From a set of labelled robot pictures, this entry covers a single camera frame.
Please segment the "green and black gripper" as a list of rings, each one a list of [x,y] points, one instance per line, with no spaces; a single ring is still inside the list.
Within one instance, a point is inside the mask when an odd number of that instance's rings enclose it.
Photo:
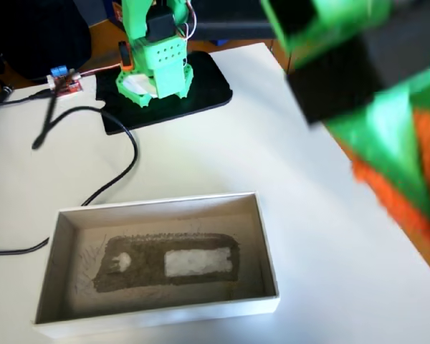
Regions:
[[[430,71],[430,36],[352,38],[287,76],[308,124],[328,130],[430,220],[430,190],[408,95],[375,96]]]

